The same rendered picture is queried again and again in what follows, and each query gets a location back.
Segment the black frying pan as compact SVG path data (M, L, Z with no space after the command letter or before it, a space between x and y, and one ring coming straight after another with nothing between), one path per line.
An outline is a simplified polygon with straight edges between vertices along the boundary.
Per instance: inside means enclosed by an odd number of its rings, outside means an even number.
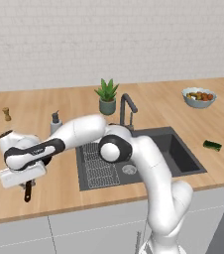
M51 157L48 157L46 159L43 159L43 163L47 165L50 161L52 160ZM34 180L29 180L25 183L25 196L24 196L24 201L29 202L31 200L31 195L32 195L32 187L35 185Z

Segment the dark grey sink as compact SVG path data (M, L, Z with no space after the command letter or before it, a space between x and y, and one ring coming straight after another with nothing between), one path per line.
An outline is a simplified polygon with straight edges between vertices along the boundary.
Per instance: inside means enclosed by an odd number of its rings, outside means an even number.
M149 136L158 145L174 177L206 173L204 167L171 127L134 130L133 137ZM98 144L75 149L80 191L141 183L132 161L108 164L98 155Z

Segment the white cupboard door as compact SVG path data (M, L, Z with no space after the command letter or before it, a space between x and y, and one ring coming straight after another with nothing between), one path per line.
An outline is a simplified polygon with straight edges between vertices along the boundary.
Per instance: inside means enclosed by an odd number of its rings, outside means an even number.
M186 254L205 254L224 213L224 187L193 193L178 236Z
M56 254L48 218L1 223L0 254Z
M135 254L147 208L140 200L51 215L56 254Z

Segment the green plant in grey pot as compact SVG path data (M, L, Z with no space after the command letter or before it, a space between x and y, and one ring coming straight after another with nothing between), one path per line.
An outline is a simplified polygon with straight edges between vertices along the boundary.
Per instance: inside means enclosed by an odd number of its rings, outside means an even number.
M101 79L101 86L95 89L99 95L99 111L104 115L112 115L116 111L116 90L118 84L114 84L113 79L106 82Z

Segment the green sponge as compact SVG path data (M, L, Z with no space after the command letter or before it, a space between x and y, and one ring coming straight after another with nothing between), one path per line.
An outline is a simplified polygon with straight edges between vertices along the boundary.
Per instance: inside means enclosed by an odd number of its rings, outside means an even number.
M216 152L219 152L221 150L221 148L222 148L222 145L219 144L219 143L216 143L216 142L205 140L203 142L203 147L207 148L207 149L212 149L212 150L214 150Z

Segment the dark grey tap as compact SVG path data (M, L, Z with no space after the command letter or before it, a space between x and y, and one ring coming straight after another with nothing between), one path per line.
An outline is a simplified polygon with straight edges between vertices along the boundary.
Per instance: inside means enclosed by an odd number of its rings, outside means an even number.
M129 125L125 124L125 104L128 104L128 106L131 109ZM127 127L129 130L133 131L134 130L133 114L137 112L138 112L138 108L133 102L133 100L131 99L130 95L128 93L124 93L121 96L121 101L120 101L120 125Z

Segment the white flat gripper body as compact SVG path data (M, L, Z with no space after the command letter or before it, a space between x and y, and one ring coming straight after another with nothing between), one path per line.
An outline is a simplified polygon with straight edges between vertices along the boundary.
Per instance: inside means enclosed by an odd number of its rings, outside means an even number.
M7 189L39 178L47 173L43 163L35 163L24 171L13 171L9 168L0 171L0 182Z

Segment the grey bowl of fruit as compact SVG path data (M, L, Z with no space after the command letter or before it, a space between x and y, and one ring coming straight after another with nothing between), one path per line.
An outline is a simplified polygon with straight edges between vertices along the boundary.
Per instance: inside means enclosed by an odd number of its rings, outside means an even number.
M202 87L188 87L181 94L188 106L198 109L209 107L217 98L213 91Z

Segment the brown wooden shaker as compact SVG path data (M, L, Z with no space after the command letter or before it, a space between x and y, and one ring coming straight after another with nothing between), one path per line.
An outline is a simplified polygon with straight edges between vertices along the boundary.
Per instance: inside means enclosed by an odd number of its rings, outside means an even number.
M10 111L9 111L9 107L4 107L2 109L3 113L5 114L5 120L6 121L11 121L11 116L10 116Z

